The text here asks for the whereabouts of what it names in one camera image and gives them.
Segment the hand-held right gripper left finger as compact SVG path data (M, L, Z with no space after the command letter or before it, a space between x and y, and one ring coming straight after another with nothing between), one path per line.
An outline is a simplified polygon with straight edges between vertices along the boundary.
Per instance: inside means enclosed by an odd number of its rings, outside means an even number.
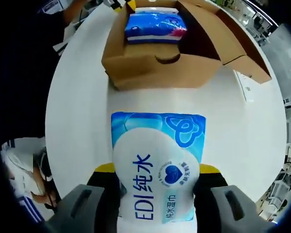
M45 222L46 233L116 233L120 182L113 163L97 167L86 185L77 185Z

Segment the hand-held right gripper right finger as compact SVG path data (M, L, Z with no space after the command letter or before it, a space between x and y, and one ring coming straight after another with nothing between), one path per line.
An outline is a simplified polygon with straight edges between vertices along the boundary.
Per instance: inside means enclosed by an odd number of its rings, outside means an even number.
M238 187L228 185L219 169L200 165L194 186L198 233L267 233L269 222Z

